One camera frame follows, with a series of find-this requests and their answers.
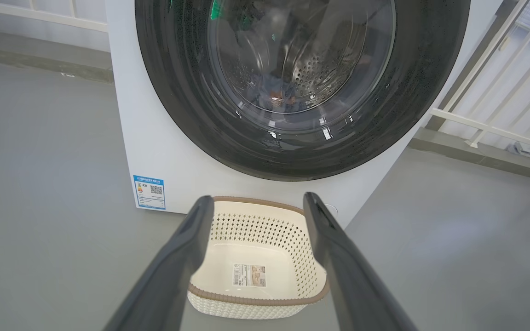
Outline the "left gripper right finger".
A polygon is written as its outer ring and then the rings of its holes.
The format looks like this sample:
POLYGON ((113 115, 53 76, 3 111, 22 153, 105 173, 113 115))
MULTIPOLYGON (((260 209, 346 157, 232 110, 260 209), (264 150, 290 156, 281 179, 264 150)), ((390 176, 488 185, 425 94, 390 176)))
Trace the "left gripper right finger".
POLYGON ((416 326, 339 226, 322 199, 305 193, 303 208, 314 258, 327 272, 342 331, 414 331, 416 326))

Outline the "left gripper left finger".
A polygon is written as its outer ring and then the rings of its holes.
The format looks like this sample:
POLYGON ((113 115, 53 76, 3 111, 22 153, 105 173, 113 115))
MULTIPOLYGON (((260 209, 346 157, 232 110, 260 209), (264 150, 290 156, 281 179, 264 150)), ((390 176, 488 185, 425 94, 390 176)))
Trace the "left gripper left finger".
POLYGON ((178 331, 192 275, 204 262, 214 199, 193 205, 106 324, 106 331, 178 331))

